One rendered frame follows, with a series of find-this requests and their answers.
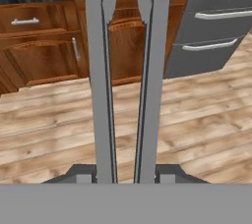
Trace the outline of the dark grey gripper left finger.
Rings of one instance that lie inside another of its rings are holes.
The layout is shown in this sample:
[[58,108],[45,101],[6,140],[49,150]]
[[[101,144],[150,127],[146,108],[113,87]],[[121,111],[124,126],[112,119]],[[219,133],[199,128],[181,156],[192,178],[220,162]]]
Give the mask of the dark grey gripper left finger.
[[74,164],[65,174],[44,181],[44,184],[56,183],[96,184],[96,166],[93,164]]

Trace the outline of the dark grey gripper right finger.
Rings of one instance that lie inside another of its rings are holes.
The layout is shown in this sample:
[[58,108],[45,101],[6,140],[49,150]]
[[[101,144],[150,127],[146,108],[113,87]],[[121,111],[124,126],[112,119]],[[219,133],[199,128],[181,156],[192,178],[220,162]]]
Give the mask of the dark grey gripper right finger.
[[156,184],[204,183],[204,180],[187,174],[178,164],[157,164]]

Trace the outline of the brown wooden drawer front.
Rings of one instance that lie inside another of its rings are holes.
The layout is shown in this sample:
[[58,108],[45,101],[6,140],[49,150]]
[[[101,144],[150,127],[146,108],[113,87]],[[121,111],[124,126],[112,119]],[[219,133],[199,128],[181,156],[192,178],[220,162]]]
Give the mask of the brown wooden drawer front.
[[[39,24],[12,26],[11,21],[30,20],[33,17],[39,19]],[[49,18],[46,7],[7,7],[0,8],[0,33],[23,32],[30,30],[44,30],[53,28],[53,23]]]

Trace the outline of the grey steel fridge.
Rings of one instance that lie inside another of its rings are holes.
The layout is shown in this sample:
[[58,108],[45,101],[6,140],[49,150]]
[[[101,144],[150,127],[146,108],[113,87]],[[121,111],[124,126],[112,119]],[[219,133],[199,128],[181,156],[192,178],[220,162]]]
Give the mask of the grey steel fridge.
[[[223,68],[252,28],[252,16],[223,20],[199,20],[196,13],[227,13],[252,10],[252,0],[187,0],[167,59],[167,79],[204,74]],[[201,46],[238,40],[229,47],[183,50],[183,45]]]

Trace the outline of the brown wooden cupboard door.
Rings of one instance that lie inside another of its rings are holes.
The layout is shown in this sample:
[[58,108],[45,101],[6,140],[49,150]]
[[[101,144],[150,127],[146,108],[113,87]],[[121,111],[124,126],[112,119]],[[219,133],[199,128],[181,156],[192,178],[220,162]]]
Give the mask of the brown wooden cupboard door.
[[137,20],[109,27],[110,69],[113,85],[137,82],[142,75],[146,28]]
[[[77,40],[79,61],[72,37]],[[79,31],[0,39],[0,68],[11,89],[85,78],[89,74]]]

